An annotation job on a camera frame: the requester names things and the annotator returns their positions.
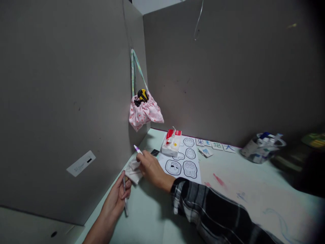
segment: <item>tooth drawing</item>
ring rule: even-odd
[[[192,138],[185,138],[183,142],[188,147],[194,146],[194,140]]]
[[[175,160],[180,160],[180,159],[184,159],[184,158],[185,158],[185,155],[182,154],[181,152],[178,153],[177,157],[173,157],[173,159],[175,159]]]
[[[195,152],[193,149],[188,148],[185,151],[185,155],[189,158],[189,159],[194,159],[195,158]]]
[[[183,163],[184,174],[187,177],[195,179],[197,177],[197,168],[191,161],[184,161]]]
[[[180,172],[182,171],[181,165],[173,160],[168,160],[166,162],[165,169],[171,175],[180,175]]]

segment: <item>black and white plaid shirt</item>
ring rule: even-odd
[[[171,189],[174,214],[185,215],[207,243],[282,243],[253,223],[246,209],[212,188],[184,178]]]

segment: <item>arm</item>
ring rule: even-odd
[[[119,176],[109,192],[101,213],[88,232],[83,244],[109,243],[113,236],[115,225],[123,212],[125,198],[130,196],[132,183],[127,180],[125,183],[125,192],[123,186],[123,177],[125,171]]]
[[[240,204],[217,191],[184,178],[166,174],[147,151],[137,155],[139,169],[153,185],[171,194],[174,214],[196,224],[207,243],[282,243],[253,223]]]

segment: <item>person's left hand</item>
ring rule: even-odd
[[[132,183],[128,179],[125,182],[125,192],[123,186],[123,178],[125,176],[125,171],[119,176],[115,184],[112,186],[101,211],[101,215],[109,218],[113,218],[113,221],[117,221],[123,212],[125,206],[125,198],[129,198],[131,194]]]

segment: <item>paper sheet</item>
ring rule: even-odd
[[[159,163],[163,170],[175,178],[183,177],[201,184],[201,173],[195,138],[182,136],[178,157],[161,155]]]

